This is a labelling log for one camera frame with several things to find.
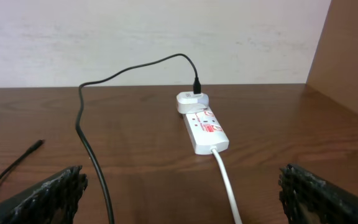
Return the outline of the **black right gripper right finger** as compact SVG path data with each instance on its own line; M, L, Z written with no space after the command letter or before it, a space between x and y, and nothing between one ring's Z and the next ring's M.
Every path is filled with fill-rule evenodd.
M356 195L296 164L280 171L279 200L288 223L358 224Z

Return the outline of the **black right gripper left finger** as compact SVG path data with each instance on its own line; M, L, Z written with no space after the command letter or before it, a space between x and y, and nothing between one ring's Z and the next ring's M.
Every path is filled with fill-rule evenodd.
M0 203L0 224L73 224L88 179L67 167Z

